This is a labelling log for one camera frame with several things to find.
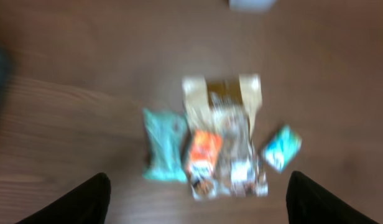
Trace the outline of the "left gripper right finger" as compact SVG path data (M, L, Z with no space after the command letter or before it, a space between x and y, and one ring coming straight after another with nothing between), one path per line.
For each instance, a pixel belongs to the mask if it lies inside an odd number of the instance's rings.
M290 224L377 224L297 170L290 176L286 204Z

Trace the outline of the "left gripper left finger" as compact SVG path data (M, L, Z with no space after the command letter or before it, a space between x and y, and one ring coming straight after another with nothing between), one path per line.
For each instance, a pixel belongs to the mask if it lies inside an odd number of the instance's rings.
M111 197L111 181L100 172L18 224L103 224Z

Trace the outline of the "teal tissue pack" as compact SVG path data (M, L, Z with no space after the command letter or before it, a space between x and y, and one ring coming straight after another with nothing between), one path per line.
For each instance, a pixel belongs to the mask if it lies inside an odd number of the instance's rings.
M285 125L263 148L262 156L268 165L281 173L298 154L301 146L301 137L290 126Z

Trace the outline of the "teal snack packet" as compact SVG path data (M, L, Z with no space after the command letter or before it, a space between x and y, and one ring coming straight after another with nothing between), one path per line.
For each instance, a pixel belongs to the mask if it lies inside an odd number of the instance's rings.
M188 132L186 117L173 111L143 110L150 143L150 164L144 172L149 180L187 182L183 170L182 147Z

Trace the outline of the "orange tissue pack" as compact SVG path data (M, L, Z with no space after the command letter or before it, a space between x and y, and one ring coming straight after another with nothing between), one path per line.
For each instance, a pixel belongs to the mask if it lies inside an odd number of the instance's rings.
M185 171L193 188L213 176L223 146L220 134L196 130L185 158Z

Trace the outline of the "beige snack pouch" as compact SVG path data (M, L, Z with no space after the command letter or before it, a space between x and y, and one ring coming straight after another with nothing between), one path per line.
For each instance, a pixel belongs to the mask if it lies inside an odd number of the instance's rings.
M213 176L197 188L187 176L194 199L265 197L268 183L252 141L256 113L262 106L259 75L223 80L185 77L182 88L191 140L198 129L223 138Z

